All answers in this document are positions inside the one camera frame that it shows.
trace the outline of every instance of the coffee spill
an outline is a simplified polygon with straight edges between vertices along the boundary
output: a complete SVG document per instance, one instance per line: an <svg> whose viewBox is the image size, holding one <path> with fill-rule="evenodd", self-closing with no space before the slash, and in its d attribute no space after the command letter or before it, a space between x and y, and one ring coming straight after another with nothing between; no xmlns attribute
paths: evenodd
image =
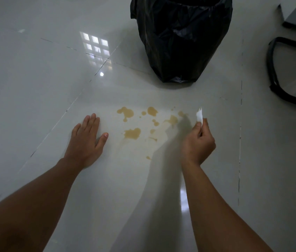
<svg viewBox="0 0 296 252"><path fill-rule="evenodd" d="M185 114L183 111L180 111L180 112L178 112L178 115L179 115L180 117L184 118L184 116L187 115L187 114Z"/></svg>
<svg viewBox="0 0 296 252"><path fill-rule="evenodd" d="M140 128L135 128L134 130L129 129L125 130L125 138L126 139L133 139L136 140L141 134L141 129Z"/></svg>
<svg viewBox="0 0 296 252"><path fill-rule="evenodd" d="M152 120L154 122L154 126L158 126L160 123L157 122L155 119Z"/></svg>
<svg viewBox="0 0 296 252"><path fill-rule="evenodd" d="M148 114L149 114L150 116L153 116L153 117L156 117L156 114L158 113L158 111L155 110L154 107L149 107L149 108L147 109L147 112L148 112Z"/></svg>
<svg viewBox="0 0 296 252"><path fill-rule="evenodd" d="M178 119L174 115L171 115L170 119L166 119L164 122L169 122L172 125L172 127L174 127L174 125L178 123Z"/></svg>
<svg viewBox="0 0 296 252"><path fill-rule="evenodd" d="M131 118L134 116L134 111L132 111L131 109L127 109L126 107L122 107L120 110L117 110L117 113L124 114L124 122L127 122L127 118Z"/></svg>

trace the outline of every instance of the white tissue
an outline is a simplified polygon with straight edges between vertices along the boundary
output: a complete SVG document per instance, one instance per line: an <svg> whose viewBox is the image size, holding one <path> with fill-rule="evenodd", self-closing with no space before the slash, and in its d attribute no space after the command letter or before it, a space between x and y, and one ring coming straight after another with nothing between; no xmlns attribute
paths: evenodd
<svg viewBox="0 0 296 252"><path fill-rule="evenodd" d="M200 108L197 113L196 113L196 116L197 116L197 122L200 122L203 126L203 113L202 113L202 108Z"/></svg>

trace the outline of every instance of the hand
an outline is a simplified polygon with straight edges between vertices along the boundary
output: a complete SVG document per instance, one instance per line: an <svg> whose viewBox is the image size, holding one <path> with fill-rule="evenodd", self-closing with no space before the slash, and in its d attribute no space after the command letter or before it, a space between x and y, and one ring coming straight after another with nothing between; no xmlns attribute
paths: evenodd
<svg viewBox="0 0 296 252"><path fill-rule="evenodd" d="M181 148L182 165L201 165L214 150L215 140L210 132L207 119L203 118L203 126L201 127L201 123L197 122L183 141Z"/></svg>
<svg viewBox="0 0 296 252"><path fill-rule="evenodd" d="M98 143L97 132L100 118L96 114L84 118L83 124L77 124L71 133L64 159L76 161L80 168L92 165L102 154L108 133L101 135Z"/></svg>

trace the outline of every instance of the finger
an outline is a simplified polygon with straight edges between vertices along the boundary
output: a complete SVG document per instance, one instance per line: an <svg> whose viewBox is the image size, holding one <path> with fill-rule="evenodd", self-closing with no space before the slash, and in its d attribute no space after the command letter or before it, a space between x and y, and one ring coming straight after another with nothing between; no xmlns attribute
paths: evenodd
<svg viewBox="0 0 296 252"><path fill-rule="evenodd" d="M103 133L103 135L100 137L98 141L98 144L96 145L97 150L103 151L107 138L108 138L108 133Z"/></svg>
<svg viewBox="0 0 296 252"><path fill-rule="evenodd" d="M93 114L91 115L91 117L90 117L90 120L89 120L88 124L87 124L87 127L86 127L86 130L87 130L87 131L90 131L90 130L91 130L92 125L93 125L93 123L94 123L95 120L96 120L96 114L93 113Z"/></svg>
<svg viewBox="0 0 296 252"><path fill-rule="evenodd" d="M97 132L98 132L98 128L99 128L99 123L100 123L100 118L96 118L96 120L94 121L92 127L91 127L91 131L90 133L92 134L92 137L95 139L97 137Z"/></svg>
<svg viewBox="0 0 296 252"><path fill-rule="evenodd" d="M87 115L87 116L84 118L83 124L82 124L81 128L79 129L79 132L85 131L89 119L90 119L90 116L89 116L89 115Z"/></svg>
<svg viewBox="0 0 296 252"><path fill-rule="evenodd" d="M72 129L71 137L75 137L77 135L79 127L81 127L81 124L76 124L76 126Z"/></svg>
<svg viewBox="0 0 296 252"><path fill-rule="evenodd" d="M211 131L209 128L209 123L207 122L207 118L203 118L202 133L203 133L203 135L211 135Z"/></svg>
<svg viewBox="0 0 296 252"><path fill-rule="evenodd" d="M195 126L192 128L191 133L199 135L201 132L201 127L202 127L202 124L200 122L196 122Z"/></svg>

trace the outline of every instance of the glossy floor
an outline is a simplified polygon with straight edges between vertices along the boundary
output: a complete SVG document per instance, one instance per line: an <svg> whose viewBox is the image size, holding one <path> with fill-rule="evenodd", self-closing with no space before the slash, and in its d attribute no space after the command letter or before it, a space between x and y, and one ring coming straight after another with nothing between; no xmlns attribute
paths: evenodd
<svg viewBox="0 0 296 252"><path fill-rule="evenodd" d="M46 251L195 251L178 152L202 107L217 144L202 166L210 180L272 249L296 251L296 106L269 90L264 62L274 37L296 40L279 0L233 0L229 32L191 86L156 78L130 1L0 0L0 200L56 164L95 112L109 140ZM296 50L280 51L278 75L295 82ZM150 106L157 115L142 115Z"/></svg>

